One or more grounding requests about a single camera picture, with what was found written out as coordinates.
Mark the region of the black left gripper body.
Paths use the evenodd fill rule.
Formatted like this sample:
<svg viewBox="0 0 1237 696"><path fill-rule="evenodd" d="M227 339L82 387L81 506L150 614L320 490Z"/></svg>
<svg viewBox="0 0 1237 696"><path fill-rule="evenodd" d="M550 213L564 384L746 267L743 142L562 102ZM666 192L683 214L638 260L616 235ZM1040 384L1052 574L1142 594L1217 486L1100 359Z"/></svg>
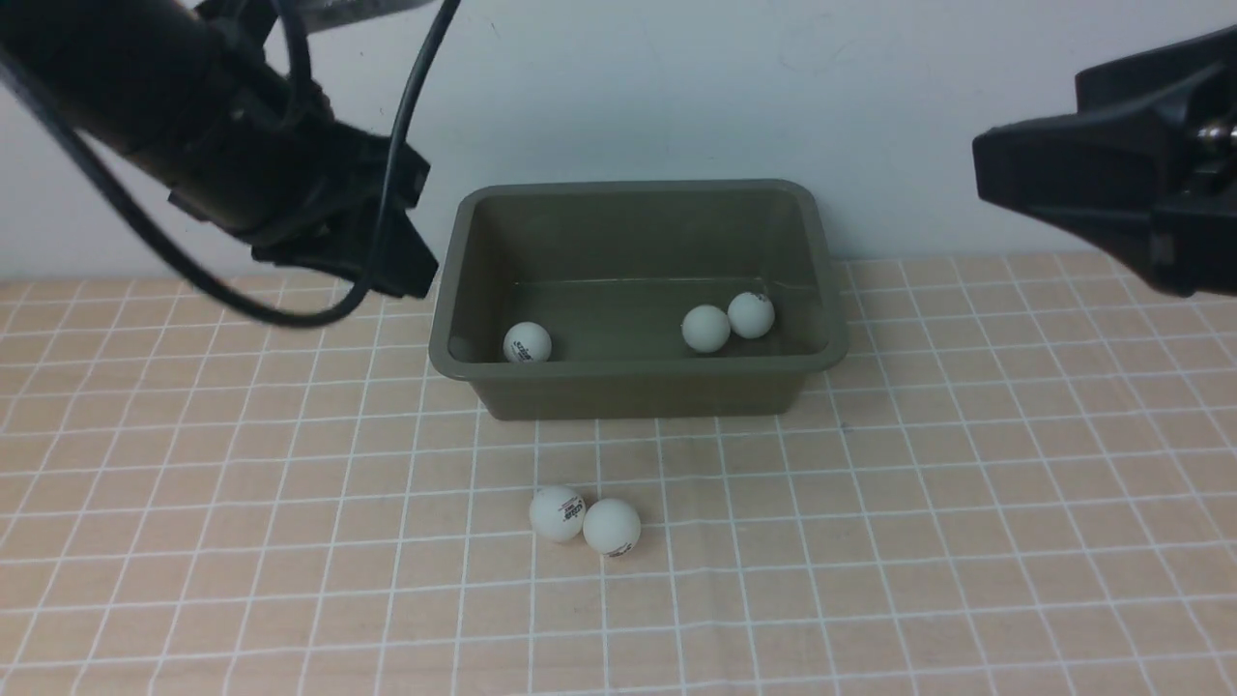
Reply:
<svg viewBox="0 0 1237 696"><path fill-rule="evenodd" d="M388 137L341 122L277 134L244 125L213 137L169 185L169 202L251 250L259 263L357 281L383 232L374 291L428 295L439 269L407 211L429 162L400 147L393 192L383 193Z"/></svg>

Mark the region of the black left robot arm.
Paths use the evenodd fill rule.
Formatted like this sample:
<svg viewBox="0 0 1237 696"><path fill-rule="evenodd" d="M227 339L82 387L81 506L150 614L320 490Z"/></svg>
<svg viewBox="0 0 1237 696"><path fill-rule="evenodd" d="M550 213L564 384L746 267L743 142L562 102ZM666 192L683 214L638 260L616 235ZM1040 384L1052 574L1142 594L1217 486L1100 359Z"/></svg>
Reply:
<svg viewBox="0 0 1237 696"><path fill-rule="evenodd" d="M169 202L256 263L355 281L377 226L372 287L424 297L439 269L407 211L429 163L340 122L312 74L282 74L263 45L277 1L5 1L2 49L77 129L160 180Z"/></svg>

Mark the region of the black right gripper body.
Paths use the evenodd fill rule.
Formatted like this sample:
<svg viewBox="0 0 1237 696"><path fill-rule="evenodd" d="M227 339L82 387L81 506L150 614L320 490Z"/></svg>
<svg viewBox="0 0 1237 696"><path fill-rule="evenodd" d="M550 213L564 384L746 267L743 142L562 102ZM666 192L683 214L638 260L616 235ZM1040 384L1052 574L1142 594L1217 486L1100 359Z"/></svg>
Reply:
<svg viewBox="0 0 1237 696"><path fill-rule="evenodd" d="M972 142L982 202L1070 232L1164 295L1236 292L1236 30L1077 73L1077 111Z"/></svg>

